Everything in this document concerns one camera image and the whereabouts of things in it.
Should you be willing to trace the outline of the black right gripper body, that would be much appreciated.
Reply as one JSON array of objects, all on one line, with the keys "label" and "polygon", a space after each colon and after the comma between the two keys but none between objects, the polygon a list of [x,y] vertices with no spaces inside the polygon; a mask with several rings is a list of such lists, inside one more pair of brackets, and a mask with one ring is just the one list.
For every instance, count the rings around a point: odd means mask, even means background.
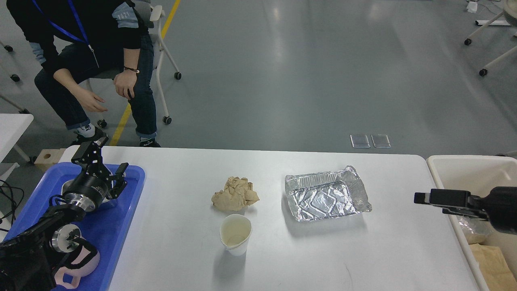
[{"label": "black right gripper body", "polygon": [[517,188],[498,186],[480,198],[491,226],[500,233],[517,234]]}]

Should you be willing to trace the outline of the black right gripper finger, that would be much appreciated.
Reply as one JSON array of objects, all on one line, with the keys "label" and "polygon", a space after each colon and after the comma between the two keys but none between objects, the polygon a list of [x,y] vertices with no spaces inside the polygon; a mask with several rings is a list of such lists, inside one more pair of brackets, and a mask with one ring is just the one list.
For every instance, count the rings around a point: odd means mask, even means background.
[{"label": "black right gripper finger", "polygon": [[442,208],[444,214],[481,214],[479,203],[467,190],[431,189],[428,193],[415,193],[414,203]]}]

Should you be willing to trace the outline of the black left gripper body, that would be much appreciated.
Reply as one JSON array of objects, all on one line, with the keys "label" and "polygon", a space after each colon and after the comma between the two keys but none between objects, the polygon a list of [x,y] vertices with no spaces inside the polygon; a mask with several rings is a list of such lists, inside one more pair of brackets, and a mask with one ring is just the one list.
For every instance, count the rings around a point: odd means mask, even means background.
[{"label": "black left gripper body", "polygon": [[109,180],[110,176],[109,170],[102,170],[102,173],[95,175],[82,171],[75,179],[63,184],[63,200],[83,210],[98,210],[113,199],[111,191],[114,182]]}]

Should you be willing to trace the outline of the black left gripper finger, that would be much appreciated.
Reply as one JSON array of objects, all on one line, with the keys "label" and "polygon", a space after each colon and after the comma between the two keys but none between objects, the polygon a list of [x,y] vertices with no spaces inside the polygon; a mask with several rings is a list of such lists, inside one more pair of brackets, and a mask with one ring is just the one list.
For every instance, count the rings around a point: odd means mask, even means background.
[{"label": "black left gripper finger", "polygon": [[109,169],[103,164],[101,154],[101,149],[107,140],[109,140],[108,137],[100,137],[96,141],[81,143],[71,162],[79,165],[82,171],[89,176],[109,177]]},{"label": "black left gripper finger", "polygon": [[129,164],[124,162],[120,164],[115,174],[106,177],[108,184],[108,192],[106,195],[107,200],[118,199],[124,188],[127,186],[127,181],[124,179],[124,173]]}]

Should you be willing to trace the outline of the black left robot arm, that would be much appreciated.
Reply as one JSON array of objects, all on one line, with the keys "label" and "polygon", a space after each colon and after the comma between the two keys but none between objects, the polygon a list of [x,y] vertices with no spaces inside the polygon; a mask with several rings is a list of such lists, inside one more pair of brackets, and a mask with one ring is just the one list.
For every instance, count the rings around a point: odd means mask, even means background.
[{"label": "black left robot arm", "polygon": [[85,269],[97,263],[98,249],[83,238],[76,221],[117,199],[127,185],[128,163],[111,173],[102,162],[107,136],[81,143],[71,162],[81,172],[49,198],[44,215],[33,226],[1,243],[2,291],[49,291],[57,287],[59,269]]}]

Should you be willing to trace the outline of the person's right hand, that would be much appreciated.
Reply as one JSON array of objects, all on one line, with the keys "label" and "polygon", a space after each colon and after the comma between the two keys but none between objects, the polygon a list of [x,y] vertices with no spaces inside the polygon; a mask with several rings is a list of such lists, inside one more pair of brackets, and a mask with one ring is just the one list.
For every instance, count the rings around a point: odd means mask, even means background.
[{"label": "person's right hand", "polygon": [[101,97],[94,92],[84,89],[79,85],[70,89],[71,94],[77,99],[79,104],[90,112],[105,112],[108,111],[101,103],[104,103]]}]

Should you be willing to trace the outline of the person's left hand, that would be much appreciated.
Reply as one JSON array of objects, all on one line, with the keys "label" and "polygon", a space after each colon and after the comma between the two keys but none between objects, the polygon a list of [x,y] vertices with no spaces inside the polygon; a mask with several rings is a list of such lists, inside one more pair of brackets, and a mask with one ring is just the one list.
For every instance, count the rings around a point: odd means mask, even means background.
[{"label": "person's left hand", "polygon": [[114,78],[115,91],[118,95],[130,101],[135,97],[134,87],[137,82],[137,73],[131,70],[124,70]]}]

